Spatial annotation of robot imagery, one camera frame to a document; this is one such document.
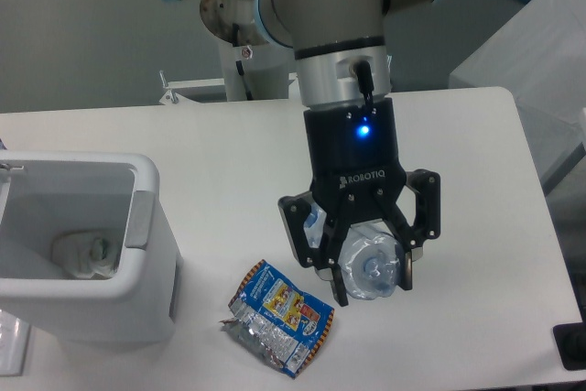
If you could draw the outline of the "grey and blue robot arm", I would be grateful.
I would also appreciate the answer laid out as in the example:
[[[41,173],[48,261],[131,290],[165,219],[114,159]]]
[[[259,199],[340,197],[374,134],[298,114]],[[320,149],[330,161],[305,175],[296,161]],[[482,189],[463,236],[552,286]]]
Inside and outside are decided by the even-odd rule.
[[[352,226],[381,221],[401,246],[398,285],[440,235],[440,175],[400,164],[385,17],[437,0],[253,0],[255,24],[296,62],[312,167],[309,190],[278,203],[294,256],[348,303],[341,253]]]

